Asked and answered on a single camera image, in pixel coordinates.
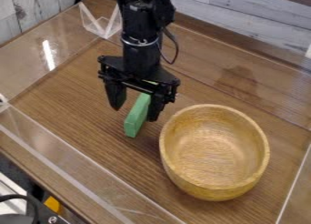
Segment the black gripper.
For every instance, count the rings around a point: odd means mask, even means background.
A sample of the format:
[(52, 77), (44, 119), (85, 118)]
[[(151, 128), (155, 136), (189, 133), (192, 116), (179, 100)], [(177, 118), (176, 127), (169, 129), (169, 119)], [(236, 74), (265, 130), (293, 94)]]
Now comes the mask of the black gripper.
[(157, 39), (151, 42), (121, 40), (123, 56), (100, 56), (99, 78), (103, 80), (109, 105), (119, 110), (127, 100), (127, 89), (141, 91), (147, 81), (156, 82), (151, 88), (147, 120), (155, 122), (164, 106), (175, 102), (180, 79), (160, 65), (161, 48)]

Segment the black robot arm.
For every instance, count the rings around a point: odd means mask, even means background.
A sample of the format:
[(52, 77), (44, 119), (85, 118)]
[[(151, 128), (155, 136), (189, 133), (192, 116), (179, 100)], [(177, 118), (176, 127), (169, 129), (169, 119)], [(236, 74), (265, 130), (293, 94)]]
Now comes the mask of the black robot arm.
[(109, 105), (123, 107), (131, 88), (151, 97), (147, 120), (157, 120), (165, 104), (175, 101), (180, 79), (161, 66), (176, 59), (164, 56), (163, 39), (173, 39), (168, 25), (175, 20), (171, 0), (116, 0), (123, 18), (121, 56), (100, 56), (103, 80)]

